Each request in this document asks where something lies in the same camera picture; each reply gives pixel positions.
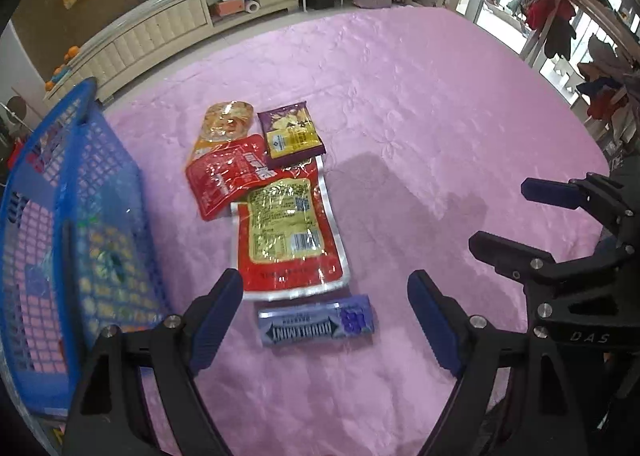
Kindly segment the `purple yellow snack bag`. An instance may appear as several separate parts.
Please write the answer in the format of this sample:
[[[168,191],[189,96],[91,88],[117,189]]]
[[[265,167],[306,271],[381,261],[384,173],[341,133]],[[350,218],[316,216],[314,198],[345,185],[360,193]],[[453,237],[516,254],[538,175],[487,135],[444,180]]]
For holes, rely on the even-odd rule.
[[[326,153],[306,101],[258,114],[269,168],[284,168]]]

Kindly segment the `cream TV cabinet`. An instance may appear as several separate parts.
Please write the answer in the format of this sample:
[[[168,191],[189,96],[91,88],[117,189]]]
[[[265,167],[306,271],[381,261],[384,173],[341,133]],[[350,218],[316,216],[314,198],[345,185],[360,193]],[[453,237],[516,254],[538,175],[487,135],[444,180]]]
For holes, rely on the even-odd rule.
[[[80,48],[47,92],[48,109],[82,79],[93,77],[104,101],[141,74],[203,40],[263,16],[297,8],[298,0],[254,0],[256,9],[216,16],[207,0],[147,0],[108,24]]]

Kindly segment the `oranges on blue plate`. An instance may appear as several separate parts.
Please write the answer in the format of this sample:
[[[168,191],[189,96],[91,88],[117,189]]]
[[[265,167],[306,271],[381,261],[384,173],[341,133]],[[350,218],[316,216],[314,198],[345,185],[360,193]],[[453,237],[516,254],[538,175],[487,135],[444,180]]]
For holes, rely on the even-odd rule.
[[[44,84],[44,90],[50,92],[55,85],[63,78],[66,72],[70,69],[70,61],[79,53],[80,48],[78,46],[71,46],[66,51],[63,58],[63,63],[55,68],[51,78]]]

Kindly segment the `blue Doublemint gum pack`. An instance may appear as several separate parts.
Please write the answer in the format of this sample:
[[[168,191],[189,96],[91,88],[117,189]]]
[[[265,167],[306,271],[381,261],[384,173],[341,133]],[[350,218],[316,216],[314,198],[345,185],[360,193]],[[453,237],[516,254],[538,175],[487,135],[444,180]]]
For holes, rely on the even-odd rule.
[[[373,309],[365,295],[262,310],[257,314],[257,326],[264,346],[356,338],[375,332]]]

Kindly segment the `blue plastic basket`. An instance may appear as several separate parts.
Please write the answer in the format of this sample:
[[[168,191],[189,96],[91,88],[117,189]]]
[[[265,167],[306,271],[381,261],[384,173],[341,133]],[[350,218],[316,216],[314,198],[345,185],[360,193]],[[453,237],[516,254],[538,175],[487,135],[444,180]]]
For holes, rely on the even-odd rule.
[[[77,292],[77,228],[90,218],[134,237],[157,277],[163,318],[169,302],[142,172],[107,123],[93,78],[58,101],[32,133],[2,197],[1,342],[16,392],[36,415],[66,416],[96,341],[85,337]]]

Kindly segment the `orange chips snack bag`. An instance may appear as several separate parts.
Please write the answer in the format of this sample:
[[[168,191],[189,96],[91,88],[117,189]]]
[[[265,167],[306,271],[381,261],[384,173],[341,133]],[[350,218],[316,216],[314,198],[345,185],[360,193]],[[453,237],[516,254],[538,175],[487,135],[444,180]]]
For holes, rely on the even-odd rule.
[[[254,106],[248,102],[234,100],[209,106],[186,161],[186,167],[209,152],[216,151],[232,141],[246,138],[253,118]]]

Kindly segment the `large red yellow snack bag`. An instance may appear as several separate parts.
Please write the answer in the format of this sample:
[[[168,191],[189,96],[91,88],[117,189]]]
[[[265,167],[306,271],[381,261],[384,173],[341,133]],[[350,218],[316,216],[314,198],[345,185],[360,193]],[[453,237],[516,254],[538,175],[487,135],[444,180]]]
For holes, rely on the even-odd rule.
[[[320,156],[249,190],[231,212],[231,266],[242,276],[245,300],[305,299],[348,286],[348,260]]]

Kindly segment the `green scallion cracker packet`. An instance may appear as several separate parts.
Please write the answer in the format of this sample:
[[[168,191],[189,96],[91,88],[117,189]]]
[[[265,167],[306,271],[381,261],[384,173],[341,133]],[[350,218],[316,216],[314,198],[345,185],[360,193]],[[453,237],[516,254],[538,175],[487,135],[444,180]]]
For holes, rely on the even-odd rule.
[[[129,333],[158,323],[165,301],[130,233],[90,218],[78,224],[76,248],[77,292],[87,340],[112,324]]]

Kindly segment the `small red snack bag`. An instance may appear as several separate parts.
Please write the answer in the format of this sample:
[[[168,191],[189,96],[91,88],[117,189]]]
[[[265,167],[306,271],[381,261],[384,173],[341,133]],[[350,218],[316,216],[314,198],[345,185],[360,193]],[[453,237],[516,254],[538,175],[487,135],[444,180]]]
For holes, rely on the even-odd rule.
[[[215,219],[248,190],[273,179],[276,173],[268,168],[264,158],[264,138],[250,135],[192,161],[186,167],[186,180],[201,218]]]

